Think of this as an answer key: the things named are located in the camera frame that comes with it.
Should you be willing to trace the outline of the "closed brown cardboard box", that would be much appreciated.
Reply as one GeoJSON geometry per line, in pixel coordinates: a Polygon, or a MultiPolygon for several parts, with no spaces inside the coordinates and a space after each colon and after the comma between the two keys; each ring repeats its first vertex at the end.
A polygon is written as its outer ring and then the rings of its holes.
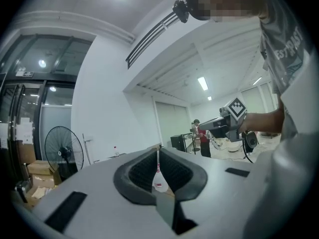
{"type": "Polygon", "coordinates": [[[61,177],[59,174],[59,165],[48,161],[36,160],[27,165],[27,170],[32,178],[34,187],[54,188],[61,184],[61,177]]]}

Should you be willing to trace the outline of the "person's grey printed t-shirt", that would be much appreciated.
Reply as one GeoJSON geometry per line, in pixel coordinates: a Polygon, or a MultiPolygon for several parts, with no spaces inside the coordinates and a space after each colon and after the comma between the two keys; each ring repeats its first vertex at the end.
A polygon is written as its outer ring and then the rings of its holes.
{"type": "Polygon", "coordinates": [[[272,92],[278,97],[278,107],[284,113],[281,129],[283,141],[292,138],[298,131],[283,104],[282,94],[304,69],[314,44],[305,25],[290,9],[266,5],[259,18],[264,69],[269,71],[272,92]]]}

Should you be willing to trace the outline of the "black framed glass door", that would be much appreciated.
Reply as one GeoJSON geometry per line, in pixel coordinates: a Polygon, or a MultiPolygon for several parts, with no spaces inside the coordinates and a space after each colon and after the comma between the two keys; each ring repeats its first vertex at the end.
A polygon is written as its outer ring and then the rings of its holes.
{"type": "Polygon", "coordinates": [[[0,51],[0,174],[13,187],[26,180],[23,166],[45,158],[41,121],[50,107],[65,108],[57,125],[70,120],[78,74],[92,41],[75,36],[18,35],[0,51]],[[34,72],[32,78],[16,72],[34,72]]]}

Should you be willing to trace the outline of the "long ceiling tube light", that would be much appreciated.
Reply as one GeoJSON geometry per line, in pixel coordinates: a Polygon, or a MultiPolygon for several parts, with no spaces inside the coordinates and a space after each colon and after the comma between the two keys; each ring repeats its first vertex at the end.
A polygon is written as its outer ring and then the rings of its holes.
{"type": "Polygon", "coordinates": [[[204,91],[207,91],[208,90],[208,85],[207,85],[205,77],[200,77],[197,80],[198,80],[199,84],[201,85],[202,89],[204,91]]]}

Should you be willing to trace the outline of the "person's right forearm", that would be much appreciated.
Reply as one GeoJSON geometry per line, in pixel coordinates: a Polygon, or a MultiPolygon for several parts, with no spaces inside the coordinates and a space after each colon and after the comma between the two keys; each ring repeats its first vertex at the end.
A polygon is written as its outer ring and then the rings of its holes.
{"type": "Polygon", "coordinates": [[[266,114],[247,113],[239,132],[258,131],[266,133],[281,133],[285,114],[284,108],[279,107],[266,114]]]}

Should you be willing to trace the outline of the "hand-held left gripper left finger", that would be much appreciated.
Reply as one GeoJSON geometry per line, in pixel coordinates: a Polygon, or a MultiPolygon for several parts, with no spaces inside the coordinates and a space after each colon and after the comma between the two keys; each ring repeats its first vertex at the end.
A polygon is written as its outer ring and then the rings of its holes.
{"type": "Polygon", "coordinates": [[[155,206],[135,205],[121,196],[113,183],[118,167],[141,150],[87,166],[50,191],[33,209],[45,221],[73,191],[87,195],[64,235],[72,239],[172,239],[175,233],[155,206]]]}

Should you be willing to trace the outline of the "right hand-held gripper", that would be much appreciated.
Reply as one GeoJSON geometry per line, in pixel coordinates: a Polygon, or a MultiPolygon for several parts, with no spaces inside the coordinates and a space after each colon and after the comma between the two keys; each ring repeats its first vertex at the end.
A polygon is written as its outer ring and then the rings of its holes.
{"type": "Polygon", "coordinates": [[[217,117],[201,123],[199,129],[210,130],[214,138],[228,138],[231,142],[241,141],[239,129],[246,118],[247,108],[238,97],[230,101],[224,108],[227,111],[225,117],[217,117]]]}

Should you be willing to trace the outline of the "white and red small packet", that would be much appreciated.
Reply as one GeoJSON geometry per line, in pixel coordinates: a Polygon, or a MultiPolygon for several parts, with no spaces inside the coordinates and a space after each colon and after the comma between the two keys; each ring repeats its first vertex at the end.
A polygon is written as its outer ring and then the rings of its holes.
{"type": "Polygon", "coordinates": [[[153,178],[153,187],[155,188],[155,190],[157,190],[160,193],[167,192],[169,188],[168,183],[166,182],[166,180],[164,179],[164,176],[162,175],[160,171],[159,163],[157,165],[157,171],[153,178]]]}

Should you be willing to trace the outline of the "black pedestal fan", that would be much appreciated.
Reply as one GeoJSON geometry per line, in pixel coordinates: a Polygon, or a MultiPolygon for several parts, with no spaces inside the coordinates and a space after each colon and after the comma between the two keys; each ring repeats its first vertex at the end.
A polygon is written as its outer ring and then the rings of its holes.
{"type": "Polygon", "coordinates": [[[45,139],[45,157],[65,181],[83,168],[84,153],[78,137],[64,126],[52,128],[45,139]]]}

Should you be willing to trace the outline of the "silver and black appliance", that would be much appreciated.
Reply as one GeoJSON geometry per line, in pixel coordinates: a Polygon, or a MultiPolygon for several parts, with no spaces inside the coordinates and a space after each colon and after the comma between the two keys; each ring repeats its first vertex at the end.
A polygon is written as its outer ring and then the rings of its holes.
{"type": "Polygon", "coordinates": [[[20,195],[24,203],[27,203],[26,194],[32,188],[31,183],[27,181],[18,181],[15,185],[15,190],[20,195]]]}

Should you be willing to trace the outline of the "black air vent grille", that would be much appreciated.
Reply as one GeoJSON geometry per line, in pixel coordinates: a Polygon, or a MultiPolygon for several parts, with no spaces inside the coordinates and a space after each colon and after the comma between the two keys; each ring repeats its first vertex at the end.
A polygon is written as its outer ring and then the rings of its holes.
{"type": "Polygon", "coordinates": [[[159,23],[157,23],[132,49],[126,58],[127,68],[134,64],[140,55],[165,31],[178,22],[179,19],[174,12],[168,14],[159,23]]]}

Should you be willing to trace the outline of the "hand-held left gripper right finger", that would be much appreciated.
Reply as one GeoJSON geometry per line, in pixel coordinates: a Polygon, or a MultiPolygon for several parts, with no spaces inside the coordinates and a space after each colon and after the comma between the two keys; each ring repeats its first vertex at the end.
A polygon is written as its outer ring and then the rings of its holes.
{"type": "Polygon", "coordinates": [[[271,232],[261,202],[272,153],[254,164],[199,157],[162,148],[160,169],[174,190],[178,235],[159,226],[160,239],[266,239],[271,232]]]}

